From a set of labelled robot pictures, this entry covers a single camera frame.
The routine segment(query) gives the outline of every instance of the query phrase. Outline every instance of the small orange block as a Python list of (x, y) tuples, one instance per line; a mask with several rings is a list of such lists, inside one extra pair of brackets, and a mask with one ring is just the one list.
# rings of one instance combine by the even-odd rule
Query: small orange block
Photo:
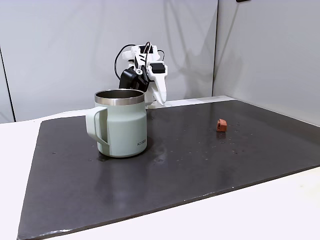
[(216, 125), (217, 132), (225, 132), (227, 131), (227, 122), (223, 119), (219, 119)]

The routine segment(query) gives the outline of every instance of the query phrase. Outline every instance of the stainless steel mug rim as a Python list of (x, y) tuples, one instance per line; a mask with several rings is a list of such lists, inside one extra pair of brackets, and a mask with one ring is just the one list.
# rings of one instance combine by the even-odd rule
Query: stainless steel mug rim
[(109, 106), (133, 105), (144, 102), (145, 93), (136, 89), (110, 89), (96, 92), (94, 100), (97, 104)]

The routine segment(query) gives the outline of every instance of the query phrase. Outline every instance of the mug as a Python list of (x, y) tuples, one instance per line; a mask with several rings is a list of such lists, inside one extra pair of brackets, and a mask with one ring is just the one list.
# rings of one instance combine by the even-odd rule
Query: mug
[(147, 147), (145, 93), (135, 89), (99, 91), (86, 116), (86, 131), (100, 153), (125, 158)]

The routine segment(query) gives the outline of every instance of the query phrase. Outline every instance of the black stone slab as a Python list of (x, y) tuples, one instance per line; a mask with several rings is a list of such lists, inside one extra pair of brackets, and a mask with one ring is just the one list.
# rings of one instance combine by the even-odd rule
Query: black stone slab
[[(226, 133), (216, 132), (219, 118)], [(126, 159), (98, 153), (84, 116), (44, 121), (18, 239), (107, 225), (320, 164), (320, 127), (236, 100), (148, 110), (147, 121), (146, 151)]]

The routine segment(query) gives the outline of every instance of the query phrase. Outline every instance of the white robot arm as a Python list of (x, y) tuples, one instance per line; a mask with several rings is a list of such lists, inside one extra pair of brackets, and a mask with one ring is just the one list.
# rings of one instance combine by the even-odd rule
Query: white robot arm
[(119, 88), (124, 89), (138, 89), (145, 92), (145, 103), (150, 105), (155, 98), (159, 104), (165, 105), (167, 100), (167, 89), (165, 79), (168, 75), (168, 66), (159, 61), (160, 55), (156, 45), (151, 45), (147, 42), (146, 45), (130, 45), (131, 50), (122, 53), (122, 58), (129, 62), (128, 69), (125, 69), (118, 76), (116, 65), (117, 58), (114, 63), (114, 70), (117, 77), (120, 79)]

